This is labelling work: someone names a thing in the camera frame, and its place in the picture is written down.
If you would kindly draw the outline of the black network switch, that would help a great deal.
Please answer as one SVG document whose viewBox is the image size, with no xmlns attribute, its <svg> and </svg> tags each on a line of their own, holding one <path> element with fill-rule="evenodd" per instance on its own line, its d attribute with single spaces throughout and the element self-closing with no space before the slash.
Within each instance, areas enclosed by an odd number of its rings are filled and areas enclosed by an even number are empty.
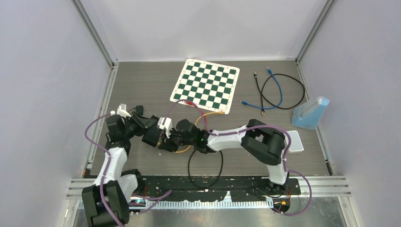
<svg viewBox="0 0 401 227">
<path fill-rule="evenodd" d="M 157 124 L 155 124 L 151 128 L 145 130 L 141 141 L 152 147 L 156 147 L 159 142 L 160 133 Z"/>
</svg>

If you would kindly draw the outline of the black power adapter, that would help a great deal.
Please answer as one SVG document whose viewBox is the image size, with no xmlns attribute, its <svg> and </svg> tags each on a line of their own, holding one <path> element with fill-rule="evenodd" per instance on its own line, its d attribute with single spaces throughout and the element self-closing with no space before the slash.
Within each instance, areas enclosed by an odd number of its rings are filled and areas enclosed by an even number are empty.
<svg viewBox="0 0 401 227">
<path fill-rule="evenodd" d="M 143 115 L 144 114 L 144 107 L 142 105 L 137 105 L 137 106 L 131 108 L 128 112 L 129 113 L 135 113 L 137 115 Z"/>
</svg>

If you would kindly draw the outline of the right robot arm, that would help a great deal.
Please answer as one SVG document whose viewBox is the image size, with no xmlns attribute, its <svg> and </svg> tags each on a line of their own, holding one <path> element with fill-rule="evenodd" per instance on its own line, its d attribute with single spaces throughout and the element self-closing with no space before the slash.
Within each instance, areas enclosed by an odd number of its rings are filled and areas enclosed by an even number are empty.
<svg viewBox="0 0 401 227">
<path fill-rule="evenodd" d="M 201 130 L 187 119 L 173 127 L 167 117 L 160 118 L 157 127 L 163 133 L 158 146 L 161 150 L 176 152 L 180 146 L 193 146 L 194 150 L 208 154 L 243 148 L 267 166 L 270 189 L 274 193 L 282 194 L 289 187 L 285 156 L 291 138 L 281 128 L 251 119 L 246 125 L 231 130 Z"/>
</svg>

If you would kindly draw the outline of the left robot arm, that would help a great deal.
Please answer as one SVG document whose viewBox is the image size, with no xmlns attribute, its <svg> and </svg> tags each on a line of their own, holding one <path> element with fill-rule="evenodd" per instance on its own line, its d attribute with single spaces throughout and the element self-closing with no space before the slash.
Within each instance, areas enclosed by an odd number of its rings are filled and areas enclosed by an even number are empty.
<svg viewBox="0 0 401 227">
<path fill-rule="evenodd" d="M 139 196 L 145 190 L 138 170 L 123 171 L 131 149 L 131 138 L 138 136 L 157 143 L 156 116 L 149 118 L 127 111 L 111 111 L 103 115 L 108 128 L 108 141 L 102 146 L 86 139 L 105 153 L 104 162 L 94 182 L 82 190 L 87 223 L 90 227 L 124 226 L 129 221 L 131 195 Z"/>
</svg>

